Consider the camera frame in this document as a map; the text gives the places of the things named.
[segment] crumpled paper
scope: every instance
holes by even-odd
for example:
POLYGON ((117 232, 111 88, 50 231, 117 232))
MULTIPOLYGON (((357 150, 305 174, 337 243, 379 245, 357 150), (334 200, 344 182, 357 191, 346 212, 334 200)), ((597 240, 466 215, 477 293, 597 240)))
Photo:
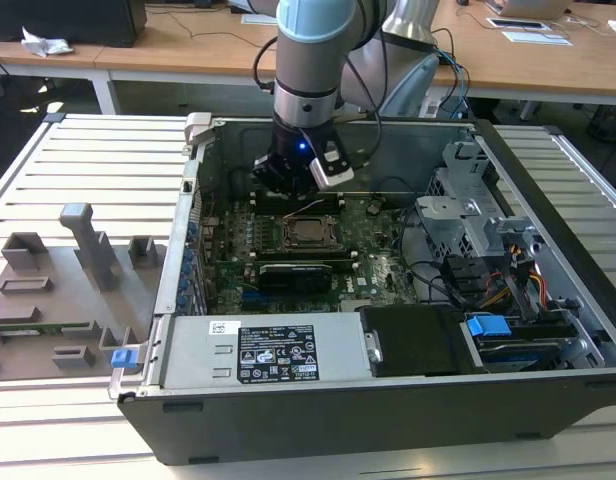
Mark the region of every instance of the crumpled paper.
POLYGON ((73 51, 73 49, 70 48, 70 45, 68 45, 68 42, 63 38, 41 38, 37 35, 29 33, 23 27, 21 30, 24 32, 24 38, 21 41, 21 44, 30 53, 46 58, 48 55, 70 53, 73 51))

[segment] computer case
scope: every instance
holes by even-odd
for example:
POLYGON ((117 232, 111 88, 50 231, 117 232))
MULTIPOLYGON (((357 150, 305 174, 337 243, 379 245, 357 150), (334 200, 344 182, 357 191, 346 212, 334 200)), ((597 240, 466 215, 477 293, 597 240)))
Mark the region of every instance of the computer case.
POLYGON ((0 42, 21 39, 25 27, 71 43, 132 47, 145 24, 144 0, 0 0, 0 42))

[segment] power supply label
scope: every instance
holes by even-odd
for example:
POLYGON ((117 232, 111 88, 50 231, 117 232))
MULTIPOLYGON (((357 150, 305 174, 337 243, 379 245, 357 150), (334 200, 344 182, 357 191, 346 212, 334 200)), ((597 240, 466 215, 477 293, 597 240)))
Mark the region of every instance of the power supply label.
POLYGON ((312 325, 240 328, 238 354, 241 383, 319 380, 312 325))

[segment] motherboard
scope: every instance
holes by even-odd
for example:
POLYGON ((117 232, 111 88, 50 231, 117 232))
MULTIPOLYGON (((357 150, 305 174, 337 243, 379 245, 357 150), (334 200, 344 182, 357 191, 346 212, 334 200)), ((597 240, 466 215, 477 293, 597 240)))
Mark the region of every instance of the motherboard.
POLYGON ((401 208, 371 194, 286 202, 253 196, 204 216, 209 314, 416 303, 400 254, 401 208))

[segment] blue clip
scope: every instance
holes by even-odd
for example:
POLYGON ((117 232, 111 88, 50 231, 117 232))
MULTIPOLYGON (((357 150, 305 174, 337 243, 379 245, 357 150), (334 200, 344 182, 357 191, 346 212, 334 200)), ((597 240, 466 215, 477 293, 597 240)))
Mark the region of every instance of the blue clip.
POLYGON ((112 368, 139 368, 139 349, 120 348, 115 350, 110 365, 112 365, 112 368))
POLYGON ((473 337, 477 335, 484 337, 512 335, 512 330, 510 330, 503 315, 475 315, 466 324, 473 337))

